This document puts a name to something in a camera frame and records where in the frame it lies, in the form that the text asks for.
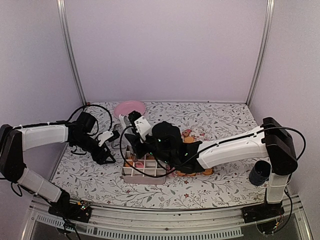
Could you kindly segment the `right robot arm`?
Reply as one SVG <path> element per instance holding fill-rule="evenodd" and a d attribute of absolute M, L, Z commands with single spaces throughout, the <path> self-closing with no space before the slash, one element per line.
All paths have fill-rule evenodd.
<path fill-rule="evenodd" d="M 155 159 L 185 174 L 199 173 L 217 165 L 251 158 L 268 158 L 270 170 L 265 202 L 259 206 L 262 218 L 278 210 L 290 175 L 298 168 L 292 128 L 281 126 L 272 117 L 263 124 L 232 137 L 211 141 L 184 142 L 180 129 L 163 121 L 154 126 L 141 116 L 127 126 L 121 136 L 126 138 L 134 154 L 141 158 L 152 154 Z"/>

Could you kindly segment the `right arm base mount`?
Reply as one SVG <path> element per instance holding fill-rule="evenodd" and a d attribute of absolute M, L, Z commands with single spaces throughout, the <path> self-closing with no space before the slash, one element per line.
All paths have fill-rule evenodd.
<path fill-rule="evenodd" d="M 284 213 L 283 207 L 266 207 L 263 204 L 247 206 L 241 209 L 242 218 L 246 224 L 261 221 L 256 227 L 264 235 L 275 233 Z"/>

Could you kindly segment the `metal tongs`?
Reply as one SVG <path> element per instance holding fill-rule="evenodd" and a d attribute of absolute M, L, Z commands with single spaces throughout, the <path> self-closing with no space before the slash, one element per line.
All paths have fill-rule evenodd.
<path fill-rule="evenodd" d="M 120 124 L 121 124 L 123 130 L 131 125 L 127 115 L 120 114 L 119 115 L 119 120 L 120 120 Z M 125 145 L 125 154 L 127 156 L 127 159 L 130 159 L 133 163 L 136 163 L 138 161 L 137 156 L 134 153 L 134 150 L 133 150 L 133 148 L 131 146 L 131 143 L 125 137 L 125 134 L 133 135 L 132 128 L 128 128 L 128 129 L 125 130 L 124 135 L 122 137 L 123 140 L 121 142 L 124 143 L 124 145 Z"/>

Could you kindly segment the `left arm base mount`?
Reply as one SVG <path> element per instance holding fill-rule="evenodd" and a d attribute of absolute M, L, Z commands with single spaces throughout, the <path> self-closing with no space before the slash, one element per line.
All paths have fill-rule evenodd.
<path fill-rule="evenodd" d="M 92 208 L 69 201 L 50 202 L 48 213 L 68 220 L 88 223 L 92 215 Z"/>

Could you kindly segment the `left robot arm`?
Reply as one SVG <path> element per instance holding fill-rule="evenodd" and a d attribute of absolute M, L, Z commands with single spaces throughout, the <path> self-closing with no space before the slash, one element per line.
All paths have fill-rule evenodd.
<path fill-rule="evenodd" d="M 63 217 L 70 217 L 75 211 L 70 194 L 28 168 L 25 155 L 50 146 L 69 144 L 90 154 L 99 165 L 114 163 L 106 143 L 117 139 L 119 134 L 111 129 L 93 134 L 96 122 L 94 116 L 82 112 L 75 121 L 20 126 L 3 124 L 0 127 L 0 173 L 10 183 L 48 201 Z"/>

